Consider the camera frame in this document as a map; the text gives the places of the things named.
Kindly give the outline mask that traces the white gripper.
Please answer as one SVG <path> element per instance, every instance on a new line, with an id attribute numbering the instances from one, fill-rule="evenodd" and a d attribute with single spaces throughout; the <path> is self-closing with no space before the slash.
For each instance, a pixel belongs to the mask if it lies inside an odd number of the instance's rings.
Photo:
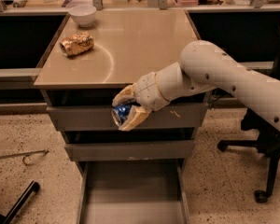
<path id="1" fill-rule="evenodd" d="M 134 84 L 120 91 L 112 101 L 112 106 L 137 102 L 133 105 L 128 118 L 119 126 L 120 131 L 130 131 L 147 119 L 150 112 L 158 111 L 168 104 L 160 91 L 157 74 L 151 72 L 141 76 Z"/>

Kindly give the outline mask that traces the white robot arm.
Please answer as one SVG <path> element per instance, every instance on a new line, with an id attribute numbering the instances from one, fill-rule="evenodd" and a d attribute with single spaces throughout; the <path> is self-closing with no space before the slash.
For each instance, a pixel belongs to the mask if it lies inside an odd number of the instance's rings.
<path id="1" fill-rule="evenodd" d="M 250 70 L 215 44 L 197 40 L 181 52 L 180 61 L 140 77 L 113 99 L 113 106 L 133 102 L 119 125 L 130 131 L 179 97 L 220 88 L 280 132 L 280 80 Z"/>

